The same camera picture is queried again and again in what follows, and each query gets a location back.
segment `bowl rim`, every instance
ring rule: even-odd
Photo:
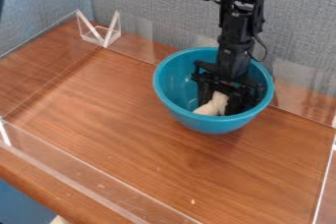
[[[218,116],[206,116],[206,115],[201,115],[194,113],[193,111],[185,109],[183,107],[181,107],[179,105],[177,105],[170,98],[166,96],[163,89],[159,85],[159,77],[161,74],[163,72],[165,66],[173,61],[175,60],[175,58],[181,57],[181,55],[187,54],[187,53],[193,53],[197,51],[217,51],[218,48],[217,47],[197,47],[197,48],[189,48],[186,50],[182,50],[177,53],[174,53],[171,56],[169,56],[159,64],[159,66],[157,67],[155,73],[154,73],[154,89],[157,92],[157,95],[159,96],[161,100],[163,101],[165,105],[177,113],[179,113],[181,115],[194,118],[197,120],[202,120],[202,121],[209,121],[209,122],[230,122],[230,121],[237,121],[237,120],[242,120],[242,119],[247,119],[251,118],[254,116],[257,116],[265,109],[266,107],[270,105],[273,98],[274,98],[274,93],[275,93],[275,84],[274,84],[274,78],[267,70],[267,68],[265,67],[263,64],[261,64],[258,61],[255,61],[253,59],[253,64],[258,67],[258,69],[262,71],[266,80],[267,80],[267,94],[263,98],[263,100],[261,101],[261,103],[258,104],[258,106],[255,106],[253,109],[250,109],[249,111],[231,115],[231,116],[223,116],[223,117],[218,117]]]

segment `gray fabric wall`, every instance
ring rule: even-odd
[[[0,55],[78,8],[93,18],[91,0],[6,0]]]
[[[219,34],[218,6],[202,0],[94,0],[106,24],[119,9],[213,38]],[[267,0],[266,32],[273,57],[311,67],[336,66],[336,0]]]

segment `blue bowl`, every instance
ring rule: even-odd
[[[174,117],[190,129],[207,134],[225,134],[242,128],[270,105],[275,85],[267,68],[253,61],[250,77],[266,87],[261,103],[249,111],[233,116],[205,116],[193,111],[198,108],[198,84],[193,81],[195,61],[215,62],[218,48],[191,48],[171,55],[158,66],[154,74],[157,94]]]

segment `wood grain surface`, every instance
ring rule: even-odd
[[[311,223],[335,130],[270,107],[231,134],[195,133],[155,96],[154,70],[97,50],[7,120],[205,223]],[[0,177],[67,219],[123,223],[5,150],[0,160]]]

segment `wooden table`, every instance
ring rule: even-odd
[[[199,134],[169,114],[153,90],[155,65],[143,62],[175,49],[131,34],[115,47],[139,59],[82,41],[70,21],[5,59],[6,120],[203,223],[311,223],[335,139],[313,120],[331,124],[335,111],[307,100],[299,115],[270,107],[239,131]],[[310,90],[278,88],[274,105],[286,110],[287,92],[336,106]],[[74,223],[130,223],[6,148],[0,178]],[[336,197],[327,199],[323,221],[334,223]]]

